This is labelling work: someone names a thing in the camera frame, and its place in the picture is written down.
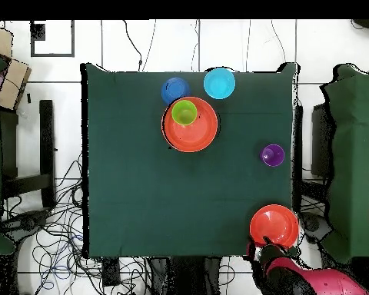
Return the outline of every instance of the purple cup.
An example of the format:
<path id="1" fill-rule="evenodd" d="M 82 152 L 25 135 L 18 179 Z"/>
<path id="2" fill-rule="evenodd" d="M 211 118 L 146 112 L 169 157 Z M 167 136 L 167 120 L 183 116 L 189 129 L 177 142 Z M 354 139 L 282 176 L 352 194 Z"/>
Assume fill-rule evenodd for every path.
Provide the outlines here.
<path id="1" fill-rule="evenodd" d="M 260 158 L 267 166 L 277 167 L 284 161 L 284 149 L 278 144 L 269 144 L 260 153 Z"/>

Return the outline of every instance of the blue bowl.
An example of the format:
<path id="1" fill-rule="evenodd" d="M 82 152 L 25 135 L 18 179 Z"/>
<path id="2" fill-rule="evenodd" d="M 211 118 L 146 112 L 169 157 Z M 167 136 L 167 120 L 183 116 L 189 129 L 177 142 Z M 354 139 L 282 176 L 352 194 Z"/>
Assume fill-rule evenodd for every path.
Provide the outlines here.
<path id="1" fill-rule="evenodd" d="M 215 68 L 209 71 L 204 78 L 206 93 L 217 100 L 227 98 L 235 88 L 235 77 L 226 68 Z"/>
<path id="2" fill-rule="evenodd" d="M 190 86 L 186 80 L 173 77 L 169 78 L 161 86 L 161 97 L 165 104 L 170 104 L 176 101 L 178 98 L 183 98 L 184 96 L 190 96 Z"/>

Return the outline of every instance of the floor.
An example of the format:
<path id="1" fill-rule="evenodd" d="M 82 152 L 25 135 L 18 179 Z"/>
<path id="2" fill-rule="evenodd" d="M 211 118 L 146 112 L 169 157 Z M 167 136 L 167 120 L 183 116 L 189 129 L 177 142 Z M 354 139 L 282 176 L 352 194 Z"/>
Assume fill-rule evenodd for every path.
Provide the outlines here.
<path id="1" fill-rule="evenodd" d="M 35 42 L 35 53 L 71 54 L 70 21 L 35 23 L 46 24 L 45 41 Z M 52 99 L 57 148 L 56 181 L 58 189 L 71 186 L 79 178 L 79 170 L 73 166 L 66 176 L 65 174 L 81 153 L 79 64 L 91 62 L 110 71 L 137 71 L 139 54 L 127 38 L 123 21 L 75 21 L 74 57 L 31 58 L 29 22 L 6 21 L 0 22 L 0 26 L 14 35 L 13 58 L 27 63 L 32 69 L 25 89 L 25 93 L 31 95 L 31 103 L 24 96 L 18 108 L 18 174 L 25 176 L 39 172 L 38 103 L 41 99 Z M 155 33 L 148 56 L 154 27 Z M 352 24 L 350 19 L 202 19 L 199 58 L 196 19 L 128 21 L 128 33 L 142 54 L 143 71 L 204 71 L 222 65 L 239 71 L 276 71 L 284 61 L 297 62 L 301 66 L 298 96 L 304 106 L 304 169 L 310 169 L 311 166 L 311 112 L 316 104 L 324 102 L 320 85 L 331 81 L 333 67 L 340 63 L 350 62 L 363 71 L 369 70 L 369 29 L 360 28 Z M 312 178 L 309 171 L 304 171 L 303 176 Z M 22 203 L 13 211 L 41 208 L 39 196 L 39 191 L 22 196 Z M 68 196 L 61 199 L 62 203 L 67 201 Z M 8 209 L 18 202 L 18 198 L 9 199 Z M 73 209 L 68 215 L 71 213 L 68 218 L 75 220 L 74 216 L 78 216 L 80 211 Z M 81 218 L 75 220 L 75 225 L 81 230 Z M 81 247 L 81 233 L 77 239 Z M 38 242 L 52 253 L 64 246 L 58 242 L 57 237 L 43 231 L 38 233 Z M 313 268 L 321 266 L 320 254 L 314 245 L 303 240 L 300 248 L 301 259 L 306 264 Z M 123 277 L 127 278 L 136 269 L 130 258 L 123 259 L 123 266 L 128 260 L 133 262 L 133 267 L 128 265 L 121 269 Z M 39 266 L 36 261 L 41 261 L 47 267 Z M 92 261 L 84 263 L 89 266 L 94 264 Z M 22 245 L 18 262 L 21 292 L 34 294 L 47 277 L 49 265 L 48 255 L 37 244 L 36 236 L 28 238 Z M 94 267 L 98 270 L 99 265 L 91 266 Z M 78 277 L 75 280 L 59 264 L 55 271 L 48 275 L 47 283 L 38 295 L 100 295 L 93 287 L 98 286 L 98 279 Z M 134 292 L 142 295 L 143 283 L 139 278 L 134 283 Z M 223 259 L 220 283 L 221 295 L 261 295 L 254 285 L 249 263 L 241 257 Z M 107 291 L 110 293 L 111 288 L 105 289 L 106 293 Z"/>

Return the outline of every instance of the green cup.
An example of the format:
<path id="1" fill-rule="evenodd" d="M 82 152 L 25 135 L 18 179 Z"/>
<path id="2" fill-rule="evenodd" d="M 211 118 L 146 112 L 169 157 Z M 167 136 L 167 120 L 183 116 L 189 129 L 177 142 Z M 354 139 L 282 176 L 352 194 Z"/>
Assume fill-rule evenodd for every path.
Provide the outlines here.
<path id="1" fill-rule="evenodd" d="M 172 108 L 172 118 L 181 125 L 192 124 L 197 118 L 197 108 L 188 100 L 178 101 Z"/>

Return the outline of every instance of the red bowl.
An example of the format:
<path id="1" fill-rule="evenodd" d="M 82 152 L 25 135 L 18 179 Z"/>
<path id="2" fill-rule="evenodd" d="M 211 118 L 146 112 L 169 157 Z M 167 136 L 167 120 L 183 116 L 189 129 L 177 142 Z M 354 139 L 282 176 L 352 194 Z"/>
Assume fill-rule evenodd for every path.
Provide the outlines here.
<path id="1" fill-rule="evenodd" d="M 298 219 L 295 214 L 278 204 L 262 207 L 251 218 L 250 235 L 259 247 L 266 244 L 263 236 L 267 236 L 274 244 L 290 248 L 297 240 L 298 233 Z"/>
<path id="2" fill-rule="evenodd" d="M 197 108 L 197 118 L 192 124 L 181 125 L 172 118 L 172 108 L 181 100 L 192 102 Z M 165 140 L 183 152 L 201 151 L 206 148 L 218 132 L 218 118 L 212 106 L 200 98 L 184 97 L 173 102 L 161 119 L 161 131 Z"/>

